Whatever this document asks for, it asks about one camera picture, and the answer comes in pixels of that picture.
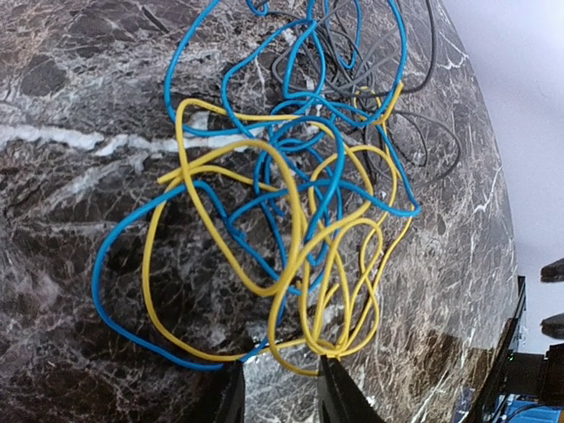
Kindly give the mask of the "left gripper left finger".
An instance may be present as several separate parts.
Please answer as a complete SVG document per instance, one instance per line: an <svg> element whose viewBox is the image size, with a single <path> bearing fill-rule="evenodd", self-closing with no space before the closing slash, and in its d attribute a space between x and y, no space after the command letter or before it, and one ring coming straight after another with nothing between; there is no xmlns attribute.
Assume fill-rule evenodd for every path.
<svg viewBox="0 0 564 423"><path fill-rule="evenodd" d="M226 364L214 374L186 422L237 423L244 421L245 379L243 363Z"/></svg>

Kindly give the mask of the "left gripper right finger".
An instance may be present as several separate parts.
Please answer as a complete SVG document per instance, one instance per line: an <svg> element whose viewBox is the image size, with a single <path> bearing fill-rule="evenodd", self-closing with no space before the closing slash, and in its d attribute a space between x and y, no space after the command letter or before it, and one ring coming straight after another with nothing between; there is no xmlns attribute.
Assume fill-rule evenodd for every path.
<svg viewBox="0 0 564 423"><path fill-rule="evenodd" d="M384 423L337 359L320 358L317 391L321 423Z"/></svg>

